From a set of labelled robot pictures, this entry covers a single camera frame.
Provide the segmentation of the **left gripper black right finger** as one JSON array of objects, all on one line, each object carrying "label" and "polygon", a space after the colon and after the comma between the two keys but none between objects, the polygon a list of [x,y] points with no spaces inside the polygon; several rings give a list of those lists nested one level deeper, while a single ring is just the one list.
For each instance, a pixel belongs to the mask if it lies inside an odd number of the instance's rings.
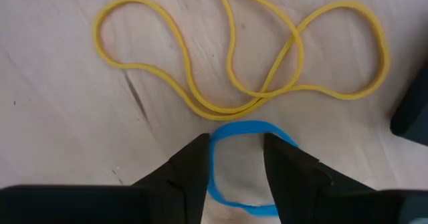
[{"label": "left gripper black right finger", "polygon": [[285,224],[314,223],[318,198],[322,195],[373,190],[275,134],[263,136],[263,159],[280,221]]}]

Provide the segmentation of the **yellow rubber band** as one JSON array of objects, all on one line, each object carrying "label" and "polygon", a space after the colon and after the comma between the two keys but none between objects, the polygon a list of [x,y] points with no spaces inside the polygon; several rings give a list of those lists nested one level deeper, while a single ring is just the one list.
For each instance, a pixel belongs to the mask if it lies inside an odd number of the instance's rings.
[{"label": "yellow rubber band", "polygon": [[[150,66],[148,64],[138,64],[138,63],[123,64],[117,60],[114,60],[112,57],[108,55],[102,43],[102,35],[101,35],[102,24],[105,18],[107,18],[107,16],[111,12],[113,12],[113,10],[127,3],[140,3],[143,5],[146,5],[151,9],[155,10],[165,20],[171,33],[175,36],[178,46],[180,47],[181,53],[183,55],[183,65],[185,67],[186,79],[191,91],[189,94],[186,93],[186,91],[184,91],[184,89],[182,89],[182,87],[180,87],[180,85],[172,77],[170,77],[166,72],[164,72],[162,69],[157,68],[156,66]],[[372,94],[384,82],[391,65],[390,51],[387,45],[385,33],[376,15],[362,3],[357,1],[351,1],[351,0],[343,0],[343,1],[336,1],[333,3],[329,3],[325,6],[322,6],[317,10],[313,11],[311,14],[309,14],[309,16],[307,16],[299,25],[296,25],[298,33],[300,34],[301,31],[304,30],[313,20],[320,17],[322,14],[338,8],[349,8],[357,11],[367,19],[368,23],[372,27],[375,39],[377,41],[377,46],[379,49],[379,70],[377,74],[375,75],[373,80],[371,80],[365,87],[353,93],[339,93],[339,92],[335,92],[334,90],[329,90],[327,88],[324,88],[322,86],[307,85],[307,84],[299,85],[297,83],[298,80],[285,93],[293,92],[293,91],[313,91],[313,92],[319,92],[321,94],[325,94],[327,96],[330,96],[332,98],[336,98],[339,100],[358,100]],[[208,100],[206,100],[199,92],[197,85],[193,79],[191,59],[189,57],[188,49],[181,35],[181,32],[179,31],[173,18],[160,5],[158,5],[154,1],[116,0],[111,2],[111,4],[107,5],[103,10],[99,12],[94,23],[93,36],[94,36],[94,45],[95,45],[96,51],[98,55],[107,64],[110,64],[111,66],[118,69],[140,69],[140,70],[146,70],[154,74],[155,76],[164,80],[184,100],[185,104],[194,113],[196,113],[197,115],[205,119],[215,120],[215,121],[235,120],[249,114],[250,112],[253,112],[255,109],[265,104],[268,100],[274,98],[274,97],[256,98],[252,96],[252,100],[250,100],[248,103],[235,108],[218,107],[210,103]],[[288,50],[291,48],[292,45],[296,45],[293,36],[291,36],[291,38],[289,38],[289,40],[285,42],[283,48],[281,49],[276,60],[274,61],[273,66],[268,72],[265,82],[263,83],[261,90],[259,92],[268,92],[267,88],[271,80],[273,79],[274,74],[276,73],[280,63],[282,62],[283,58],[285,57],[285,55],[287,54]]]},{"label": "yellow rubber band", "polygon": [[267,7],[268,9],[270,9],[273,13],[275,13],[278,17],[280,17],[282,19],[282,21],[289,27],[292,36],[294,37],[294,41],[296,43],[296,47],[298,50],[298,63],[297,63],[297,68],[296,68],[296,72],[295,74],[292,76],[292,79],[290,80],[290,82],[288,84],[286,84],[284,87],[275,90],[273,92],[254,92],[254,91],[250,91],[248,89],[246,89],[244,86],[241,85],[241,83],[238,81],[238,79],[235,77],[235,74],[233,73],[233,68],[232,68],[232,61],[233,61],[233,54],[234,54],[234,50],[235,50],[235,23],[234,23],[234,19],[233,19],[233,13],[230,7],[230,4],[228,3],[227,0],[221,0],[224,8],[225,8],[225,12],[227,14],[228,20],[229,20],[229,48],[227,50],[227,57],[226,57],[226,70],[227,70],[227,75],[229,77],[229,79],[231,80],[231,83],[241,92],[246,93],[250,96],[256,97],[256,98],[272,98],[275,97],[277,95],[283,94],[286,91],[288,91],[293,85],[294,83],[298,80],[298,78],[300,77],[300,74],[302,72],[302,68],[303,68],[303,63],[304,63],[304,48],[303,48],[303,43],[300,37],[300,34],[298,33],[298,30],[296,28],[296,26],[294,25],[294,23],[292,22],[292,20],[284,13],[282,12],[279,8],[277,8],[275,5],[273,5],[272,3],[270,3],[267,0],[254,0],[260,4],[262,4],[264,7]]}]

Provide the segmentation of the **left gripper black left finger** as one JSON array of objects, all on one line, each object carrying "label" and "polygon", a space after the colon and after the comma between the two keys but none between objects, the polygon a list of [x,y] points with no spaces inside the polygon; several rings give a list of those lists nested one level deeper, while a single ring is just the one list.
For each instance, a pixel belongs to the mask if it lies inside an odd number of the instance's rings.
[{"label": "left gripper black left finger", "polygon": [[143,224],[201,224],[209,182],[209,138],[200,134],[133,185],[144,194]]}]

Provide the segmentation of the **small black rectangular block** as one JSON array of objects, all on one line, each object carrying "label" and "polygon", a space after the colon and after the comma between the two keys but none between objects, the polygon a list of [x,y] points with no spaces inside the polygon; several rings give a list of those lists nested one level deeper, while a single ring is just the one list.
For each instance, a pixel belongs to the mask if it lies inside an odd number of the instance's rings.
[{"label": "small black rectangular block", "polygon": [[428,60],[395,110],[390,130],[396,136],[428,146]]}]

